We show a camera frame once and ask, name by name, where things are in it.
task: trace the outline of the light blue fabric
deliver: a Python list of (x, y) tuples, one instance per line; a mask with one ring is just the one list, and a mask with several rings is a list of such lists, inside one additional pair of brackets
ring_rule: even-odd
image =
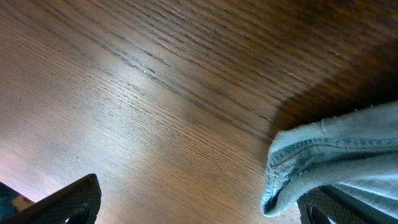
[(398, 219), (398, 102), (279, 132), (266, 176), (268, 217), (331, 184)]

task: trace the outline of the dark object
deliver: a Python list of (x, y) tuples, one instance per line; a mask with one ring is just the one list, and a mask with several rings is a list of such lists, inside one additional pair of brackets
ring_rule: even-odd
[(309, 191), (297, 203), (303, 224), (398, 223), (395, 218), (330, 185)]
[(0, 224), (92, 224), (100, 205), (101, 189), (97, 176), (89, 174)]

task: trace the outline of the garment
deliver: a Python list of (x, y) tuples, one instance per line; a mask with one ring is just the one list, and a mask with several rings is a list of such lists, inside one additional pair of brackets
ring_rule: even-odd
[(398, 218), (398, 102), (279, 132), (269, 149), (265, 216), (332, 185)]

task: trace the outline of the wooden surface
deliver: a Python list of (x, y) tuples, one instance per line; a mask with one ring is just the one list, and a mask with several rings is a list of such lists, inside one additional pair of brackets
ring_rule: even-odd
[(300, 223), (259, 207), (281, 129), (396, 86), (396, 1), (0, 1), (0, 180), (98, 175), (98, 223)]

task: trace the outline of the wooden table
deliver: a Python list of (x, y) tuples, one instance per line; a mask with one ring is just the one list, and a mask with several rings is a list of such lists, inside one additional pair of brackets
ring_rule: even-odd
[(262, 216), (276, 132), (396, 87), (397, 1), (0, 1), (0, 180), (89, 173), (97, 223)]

